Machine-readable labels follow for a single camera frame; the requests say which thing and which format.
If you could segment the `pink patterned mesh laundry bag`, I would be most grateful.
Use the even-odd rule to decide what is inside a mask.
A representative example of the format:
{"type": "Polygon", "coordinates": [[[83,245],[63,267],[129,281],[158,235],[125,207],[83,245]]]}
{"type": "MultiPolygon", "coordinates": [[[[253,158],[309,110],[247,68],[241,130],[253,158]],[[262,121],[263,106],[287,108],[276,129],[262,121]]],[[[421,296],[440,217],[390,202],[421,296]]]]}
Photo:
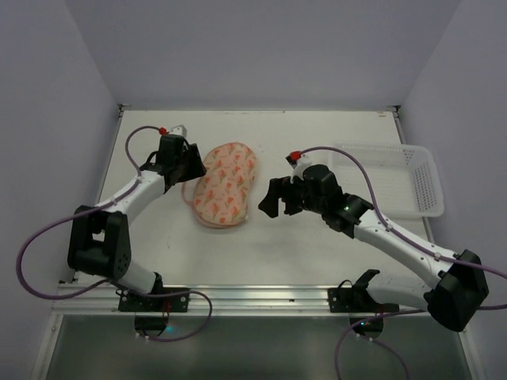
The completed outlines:
{"type": "Polygon", "coordinates": [[[206,174],[199,178],[191,198],[186,186],[181,197],[202,225],[227,229],[248,218],[249,193],[257,177],[257,157],[247,145],[229,142],[205,156],[206,174]]]}

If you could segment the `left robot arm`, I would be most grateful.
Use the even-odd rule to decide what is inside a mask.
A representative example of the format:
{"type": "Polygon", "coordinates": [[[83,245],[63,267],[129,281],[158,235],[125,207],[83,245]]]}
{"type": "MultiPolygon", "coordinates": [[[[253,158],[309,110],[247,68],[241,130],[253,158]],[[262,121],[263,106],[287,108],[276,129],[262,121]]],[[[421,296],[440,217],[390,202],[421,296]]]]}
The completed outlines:
{"type": "Polygon", "coordinates": [[[132,258],[129,226],[153,201],[175,184],[203,177],[206,168],[195,143],[179,126],[163,134],[158,149],[137,167],[136,176],[105,202],[74,213],[67,263],[138,294],[162,291],[162,277],[132,258]]]}

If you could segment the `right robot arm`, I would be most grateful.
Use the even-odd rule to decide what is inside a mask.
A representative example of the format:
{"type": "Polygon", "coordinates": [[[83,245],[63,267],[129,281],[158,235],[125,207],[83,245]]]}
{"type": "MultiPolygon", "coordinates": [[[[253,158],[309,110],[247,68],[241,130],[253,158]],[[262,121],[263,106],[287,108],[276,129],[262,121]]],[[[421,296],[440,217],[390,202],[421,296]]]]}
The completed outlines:
{"type": "Polygon", "coordinates": [[[375,212],[367,200],[343,192],[325,165],[310,165],[299,175],[273,178],[259,209],[270,218],[311,211],[326,225],[386,253],[415,274],[384,275],[368,269],[344,290],[328,291],[333,312],[394,312],[408,306],[429,312],[435,321],[461,332],[489,294],[480,258],[465,250],[456,255],[434,246],[375,212]]]}

